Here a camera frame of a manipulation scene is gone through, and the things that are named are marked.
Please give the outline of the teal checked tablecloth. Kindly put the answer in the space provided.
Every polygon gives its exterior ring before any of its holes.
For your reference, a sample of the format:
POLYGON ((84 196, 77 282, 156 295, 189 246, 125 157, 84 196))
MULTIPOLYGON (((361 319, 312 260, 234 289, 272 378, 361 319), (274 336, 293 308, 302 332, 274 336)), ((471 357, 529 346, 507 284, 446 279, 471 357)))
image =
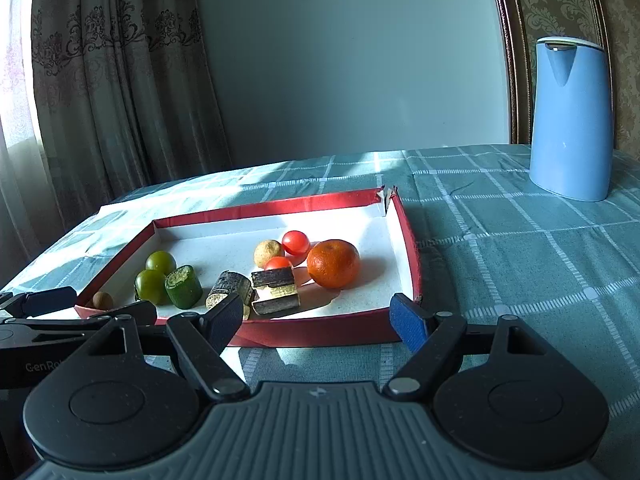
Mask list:
POLYGON ((596 457, 639 474, 639 165, 615 153, 599 203, 544 192, 525 145, 322 156, 142 188, 81 222, 9 290, 81 288, 151 219, 357 188, 398 189, 418 245, 425 296, 475 323, 513 313, 608 400, 596 457))

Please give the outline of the small eggplant piece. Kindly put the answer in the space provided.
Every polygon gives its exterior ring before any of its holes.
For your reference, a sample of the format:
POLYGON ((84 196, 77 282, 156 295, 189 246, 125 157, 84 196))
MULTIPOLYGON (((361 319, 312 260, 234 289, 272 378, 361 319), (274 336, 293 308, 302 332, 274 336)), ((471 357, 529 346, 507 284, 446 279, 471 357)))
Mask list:
POLYGON ((259 316, 280 315, 300 306, 292 269, 277 268, 252 273, 252 308, 259 316))

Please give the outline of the green pepper piece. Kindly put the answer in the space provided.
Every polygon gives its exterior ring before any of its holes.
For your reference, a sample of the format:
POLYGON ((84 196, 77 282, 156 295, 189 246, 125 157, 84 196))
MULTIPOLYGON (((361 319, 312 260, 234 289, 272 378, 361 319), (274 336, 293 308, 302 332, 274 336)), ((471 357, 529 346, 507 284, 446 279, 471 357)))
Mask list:
POLYGON ((170 302, 182 310, 193 308, 203 295, 198 274, 190 264, 179 266, 166 275, 165 290, 170 302))

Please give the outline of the blue kettle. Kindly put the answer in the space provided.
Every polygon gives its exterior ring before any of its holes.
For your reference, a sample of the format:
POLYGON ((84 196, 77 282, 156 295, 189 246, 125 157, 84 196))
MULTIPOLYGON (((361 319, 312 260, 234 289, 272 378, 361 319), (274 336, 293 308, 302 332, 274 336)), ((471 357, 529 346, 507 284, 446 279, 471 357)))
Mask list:
POLYGON ((529 179, 570 200, 600 202, 614 146, 608 57, 588 40, 542 37, 536 66, 529 179))

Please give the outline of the red shallow cardboard box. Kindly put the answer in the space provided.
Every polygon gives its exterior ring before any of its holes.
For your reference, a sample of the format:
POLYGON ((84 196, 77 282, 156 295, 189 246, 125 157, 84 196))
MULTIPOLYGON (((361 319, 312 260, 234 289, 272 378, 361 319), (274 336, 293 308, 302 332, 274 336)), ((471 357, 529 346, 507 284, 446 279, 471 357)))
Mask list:
POLYGON ((304 232, 312 242, 339 238, 354 244, 361 258, 357 281, 341 292, 303 284, 298 310, 275 318, 251 315, 233 344, 276 348, 396 341, 390 298, 402 292, 417 300, 423 292, 416 237, 397 188, 311 195, 150 220, 81 289, 76 310, 83 318, 92 315, 88 303, 97 292, 128 304, 134 298, 134 278, 157 249, 193 266, 209 290, 225 270, 250 275, 257 244, 289 230, 304 232))

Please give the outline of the orange tangerine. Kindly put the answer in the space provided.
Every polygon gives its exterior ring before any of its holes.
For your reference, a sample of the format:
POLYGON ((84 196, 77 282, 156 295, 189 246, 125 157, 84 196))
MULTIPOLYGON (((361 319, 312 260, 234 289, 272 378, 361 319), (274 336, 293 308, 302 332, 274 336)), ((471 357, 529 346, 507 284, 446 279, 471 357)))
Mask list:
POLYGON ((307 271, 321 287, 342 289, 358 278, 360 255, 347 240, 324 240, 308 252, 307 271))

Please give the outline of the patterned curtain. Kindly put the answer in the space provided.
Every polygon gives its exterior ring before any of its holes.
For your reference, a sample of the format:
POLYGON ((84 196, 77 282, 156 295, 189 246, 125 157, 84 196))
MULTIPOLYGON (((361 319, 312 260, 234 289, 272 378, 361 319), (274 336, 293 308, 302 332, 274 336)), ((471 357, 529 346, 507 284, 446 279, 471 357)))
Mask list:
POLYGON ((198 0, 1 0, 1 278, 101 206, 231 166, 198 0))

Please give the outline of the green tomato with stem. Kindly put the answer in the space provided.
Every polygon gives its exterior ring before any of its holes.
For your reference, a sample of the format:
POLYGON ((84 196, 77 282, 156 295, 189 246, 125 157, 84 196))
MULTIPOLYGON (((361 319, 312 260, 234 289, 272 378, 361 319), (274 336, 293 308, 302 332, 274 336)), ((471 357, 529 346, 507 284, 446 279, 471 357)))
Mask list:
POLYGON ((134 291, 139 300, 148 300, 156 306, 168 303, 165 275, 157 270, 140 271, 134 280, 134 291))

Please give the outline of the red cherry tomato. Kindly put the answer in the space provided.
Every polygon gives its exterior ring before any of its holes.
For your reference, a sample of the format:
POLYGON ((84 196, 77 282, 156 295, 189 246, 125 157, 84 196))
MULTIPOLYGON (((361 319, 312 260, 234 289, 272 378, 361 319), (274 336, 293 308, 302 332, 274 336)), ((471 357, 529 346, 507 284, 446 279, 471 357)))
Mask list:
POLYGON ((267 263, 264 266, 264 270, 267 271, 267 270, 285 269, 285 268, 292 268, 292 267, 293 267, 293 263, 291 262, 290 259, 286 258, 285 256, 275 256, 267 261, 267 263))
POLYGON ((306 256, 310 251, 310 240, 308 236, 299 230, 291 230, 282 236, 281 245, 283 249, 292 256, 306 256))

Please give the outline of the light brown longan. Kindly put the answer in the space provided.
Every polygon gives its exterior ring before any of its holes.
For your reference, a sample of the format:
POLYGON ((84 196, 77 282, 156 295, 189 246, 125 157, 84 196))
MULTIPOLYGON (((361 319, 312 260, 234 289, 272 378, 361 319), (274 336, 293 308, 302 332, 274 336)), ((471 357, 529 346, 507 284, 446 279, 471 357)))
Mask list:
POLYGON ((259 269, 265 269, 266 264, 274 257, 282 257, 283 249, 277 240, 263 240, 254 249, 254 263, 259 269))

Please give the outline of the green tomato in box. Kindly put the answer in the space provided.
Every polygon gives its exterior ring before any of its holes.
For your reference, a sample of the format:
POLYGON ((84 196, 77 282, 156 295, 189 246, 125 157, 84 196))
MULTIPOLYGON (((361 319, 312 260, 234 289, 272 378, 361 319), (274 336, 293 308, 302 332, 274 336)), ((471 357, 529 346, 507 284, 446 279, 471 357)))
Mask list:
POLYGON ((145 260, 145 269, 158 271, 163 275, 171 274, 177 269, 177 263, 175 258, 164 250, 157 250, 152 252, 145 260))

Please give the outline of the large dark eggplant piece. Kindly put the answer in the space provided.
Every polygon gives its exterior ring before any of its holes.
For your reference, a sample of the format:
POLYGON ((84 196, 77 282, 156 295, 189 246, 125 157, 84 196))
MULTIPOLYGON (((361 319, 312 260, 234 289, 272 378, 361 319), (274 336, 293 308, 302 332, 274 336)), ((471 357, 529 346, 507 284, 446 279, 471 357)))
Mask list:
POLYGON ((218 276, 214 287, 209 291, 205 307, 207 310, 216 307, 230 295, 238 295, 243 304, 243 320, 250 317, 250 306, 254 298, 252 282, 243 274, 225 270, 218 276))

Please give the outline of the dark brown longan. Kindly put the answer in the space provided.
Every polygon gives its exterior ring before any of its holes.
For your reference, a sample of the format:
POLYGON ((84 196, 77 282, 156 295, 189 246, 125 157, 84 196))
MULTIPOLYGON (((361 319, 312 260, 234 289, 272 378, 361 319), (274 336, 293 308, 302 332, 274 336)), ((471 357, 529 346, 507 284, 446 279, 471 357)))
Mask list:
POLYGON ((112 310, 114 309, 114 300, 107 292, 96 292, 91 298, 91 304, 96 310, 112 310))

